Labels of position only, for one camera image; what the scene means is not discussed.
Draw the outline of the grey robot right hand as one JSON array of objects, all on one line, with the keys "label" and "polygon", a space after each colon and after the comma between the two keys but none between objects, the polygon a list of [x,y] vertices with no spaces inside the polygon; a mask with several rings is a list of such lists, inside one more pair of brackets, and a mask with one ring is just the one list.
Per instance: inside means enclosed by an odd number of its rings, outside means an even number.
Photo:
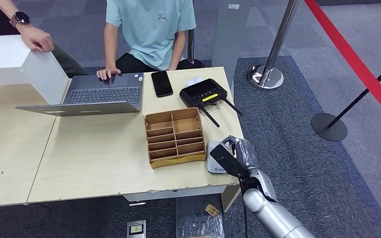
[{"label": "grey robot right hand", "polygon": [[245,168],[260,168],[255,149],[248,140],[230,135],[221,142],[230,149],[234,157],[241,162]]}]

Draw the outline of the person's right hand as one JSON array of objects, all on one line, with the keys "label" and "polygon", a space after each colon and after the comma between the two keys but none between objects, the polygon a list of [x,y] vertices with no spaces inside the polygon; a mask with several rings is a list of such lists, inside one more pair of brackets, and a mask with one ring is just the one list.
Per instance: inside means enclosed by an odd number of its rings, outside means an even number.
[{"label": "person's right hand", "polygon": [[116,67],[105,67],[102,70],[96,72],[96,75],[101,80],[108,80],[115,74],[121,74],[121,70]]}]

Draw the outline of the person's hand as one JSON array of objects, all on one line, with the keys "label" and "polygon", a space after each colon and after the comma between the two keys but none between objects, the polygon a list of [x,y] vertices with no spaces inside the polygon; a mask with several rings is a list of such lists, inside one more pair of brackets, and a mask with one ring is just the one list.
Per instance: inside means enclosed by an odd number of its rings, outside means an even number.
[{"label": "person's hand", "polygon": [[32,51],[48,53],[54,50],[54,43],[49,33],[30,24],[17,24],[16,29],[25,45]]}]

